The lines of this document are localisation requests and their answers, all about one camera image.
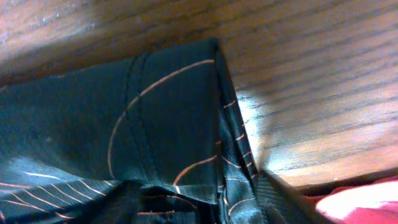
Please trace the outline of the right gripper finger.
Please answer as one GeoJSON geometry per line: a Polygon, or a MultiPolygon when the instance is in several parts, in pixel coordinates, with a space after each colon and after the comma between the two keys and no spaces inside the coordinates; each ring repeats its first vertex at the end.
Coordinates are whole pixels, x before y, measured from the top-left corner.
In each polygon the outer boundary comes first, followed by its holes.
{"type": "Polygon", "coordinates": [[[334,224],[315,206],[273,173],[259,173],[257,201],[268,224],[334,224]]]}

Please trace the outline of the black printed sports jersey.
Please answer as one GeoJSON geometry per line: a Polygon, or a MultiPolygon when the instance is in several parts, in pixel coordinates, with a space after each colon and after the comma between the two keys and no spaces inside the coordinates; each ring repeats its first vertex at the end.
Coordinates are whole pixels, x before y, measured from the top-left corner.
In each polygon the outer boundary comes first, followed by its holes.
{"type": "Polygon", "coordinates": [[[263,223],[215,39],[1,92],[2,223],[263,223]]]}

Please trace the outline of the red t-shirt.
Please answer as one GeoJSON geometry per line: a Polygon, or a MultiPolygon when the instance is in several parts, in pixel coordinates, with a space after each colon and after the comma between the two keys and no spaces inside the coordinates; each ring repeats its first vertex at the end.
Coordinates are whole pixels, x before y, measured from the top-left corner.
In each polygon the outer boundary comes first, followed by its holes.
{"type": "Polygon", "coordinates": [[[306,199],[335,223],[397,224],[397,176],[358,187],[338,187],[328,195],[306,199]]]}

